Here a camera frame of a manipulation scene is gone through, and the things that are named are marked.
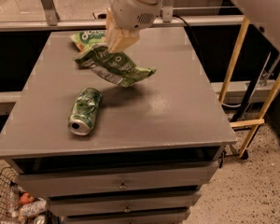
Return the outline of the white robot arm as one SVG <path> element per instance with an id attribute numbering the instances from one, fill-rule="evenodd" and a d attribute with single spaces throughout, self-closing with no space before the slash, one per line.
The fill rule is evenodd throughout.
<path id="1" fill-rule="evenodd" d="M 106 39 L 111 53 L 122 52 L 139 39 L 139 31 L 159 16 L 164 0 L 109 0 Z M 231 0 L 280 52 L 280 0 Z"/>

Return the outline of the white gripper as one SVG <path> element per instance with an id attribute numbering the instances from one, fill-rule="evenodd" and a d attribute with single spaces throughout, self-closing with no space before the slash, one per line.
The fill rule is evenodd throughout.
<path id="1" fill-rule="evenodd" d="M 159 16 L 163 0 L 109 0 L 106 11 L 105 42 L 111 53 L 119 53 L 136 43 L 138 31 L 150 27 Z"/>

